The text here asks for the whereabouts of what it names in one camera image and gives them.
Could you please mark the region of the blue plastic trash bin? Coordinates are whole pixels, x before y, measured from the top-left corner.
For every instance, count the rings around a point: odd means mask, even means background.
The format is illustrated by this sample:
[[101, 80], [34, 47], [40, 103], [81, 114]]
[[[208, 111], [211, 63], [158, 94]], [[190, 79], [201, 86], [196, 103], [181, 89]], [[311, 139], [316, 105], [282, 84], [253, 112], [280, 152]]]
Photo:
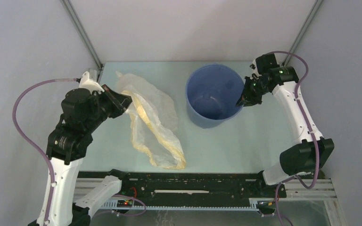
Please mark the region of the blue plastic trash bin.
[[185, 86], [189, 119], [198, 127], [209, 129], [236, 116], [236, 103], [244, 88], [241, 76], [222, 64], [205, 65], [193, 72]]

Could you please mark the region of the translucent cream plastic trash bag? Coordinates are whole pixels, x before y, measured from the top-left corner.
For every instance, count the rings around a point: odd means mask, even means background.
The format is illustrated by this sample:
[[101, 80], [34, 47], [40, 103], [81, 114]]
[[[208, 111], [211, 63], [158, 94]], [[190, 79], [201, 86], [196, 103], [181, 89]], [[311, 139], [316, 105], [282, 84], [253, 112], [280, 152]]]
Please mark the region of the translucent cream plastic trash bag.
[[178, 117], [173, 99], [142, 77], [116, 72], [115, 91], [130, 96], [126, 110], [131, 119], [131, 143], [149, 157], [150, 164], [167, 170], [186, 167], [185, 155], [175, 132]]

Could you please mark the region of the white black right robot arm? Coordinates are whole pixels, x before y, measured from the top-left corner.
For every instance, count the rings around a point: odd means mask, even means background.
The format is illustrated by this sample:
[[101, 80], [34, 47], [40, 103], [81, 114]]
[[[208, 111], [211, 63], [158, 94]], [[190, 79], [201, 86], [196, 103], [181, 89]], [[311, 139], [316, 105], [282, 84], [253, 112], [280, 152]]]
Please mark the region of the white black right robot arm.
[[276, 60], [276, 51], [253, 60], [251, 76], [245, 77], [245, 85], [237, 106], [254, 106], [262, 103], [262, 97], [270, 93], [278, 101], [291, 129], [293, 146], [283, 151], [279, 161], [262, 171], [255, 190], [262, 197], [274, 191], [274, 185], [292, 178], [313, 173], [316, 183], [320, 169], [335, 148], [331, 138], [325, 138], [315, 125], [301, 92], [301, 83], [292, 66], [282, 66]]

